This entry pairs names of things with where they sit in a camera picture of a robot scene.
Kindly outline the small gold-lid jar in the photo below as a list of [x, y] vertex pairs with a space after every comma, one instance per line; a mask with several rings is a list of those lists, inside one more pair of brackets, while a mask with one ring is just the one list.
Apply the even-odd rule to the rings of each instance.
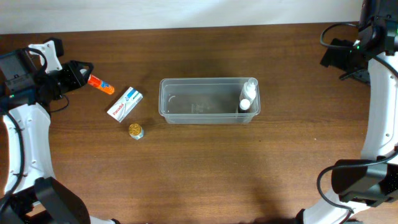
[[129, 126], [129, 135], [133, 139], [140, 139], [144, 136], [144, 130], [142, 126], [140, 126], [137, 123], [134, 123]]

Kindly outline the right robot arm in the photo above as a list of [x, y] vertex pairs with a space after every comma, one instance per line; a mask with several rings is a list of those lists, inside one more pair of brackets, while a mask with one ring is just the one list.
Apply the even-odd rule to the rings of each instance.
[[348, 223], [358, 212], [397, 201], [397, 1], [367, 0], [354, 42], [333, 39], [321, 65], [371, 87], [369, 121], [360, 159], [341, 159], [317, 177], [320, 200], [294, 223]]

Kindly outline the white spray bottle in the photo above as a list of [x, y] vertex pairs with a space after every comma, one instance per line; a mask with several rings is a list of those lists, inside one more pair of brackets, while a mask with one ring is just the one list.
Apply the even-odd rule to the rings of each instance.
[[250, 78], [243, 86], [239, 100], [248, 100], [250, 105], [254, 102], [257, 96], [258, 81], [255, 78]]

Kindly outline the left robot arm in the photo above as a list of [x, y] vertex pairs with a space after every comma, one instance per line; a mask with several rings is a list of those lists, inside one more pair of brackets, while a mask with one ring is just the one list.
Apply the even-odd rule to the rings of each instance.
[[63, 47], [50, 40], [1, 56], [1, 117], [6, 126], [9, 174], [1, 223], [102, 223], [56, 180], [49, 147], [50, 102], [84, 86], [92, 63], [61, 64]]

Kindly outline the orange tube white cap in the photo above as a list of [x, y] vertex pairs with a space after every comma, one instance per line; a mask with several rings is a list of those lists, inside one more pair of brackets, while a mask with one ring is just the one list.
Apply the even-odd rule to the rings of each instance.
[[94, 75], [89, 75], [88, 76], [88, 81], [87, 84], [101, 90], [102, 92], [105, 92], [109, 95], [112, 95], [114, 93], [114, 87], [110, 85], [109, 83], [103, 81], [102, 79], [94, 76]]

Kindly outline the black bottle white cap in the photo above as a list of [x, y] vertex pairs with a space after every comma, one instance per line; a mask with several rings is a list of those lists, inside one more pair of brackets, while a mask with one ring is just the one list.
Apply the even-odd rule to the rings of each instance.
[[249, 109], [250, 109], [251, 103], [248, 99], [242, 99], [239, 102], [239, 106], [238, 106], [238, 113], [248, 113]]

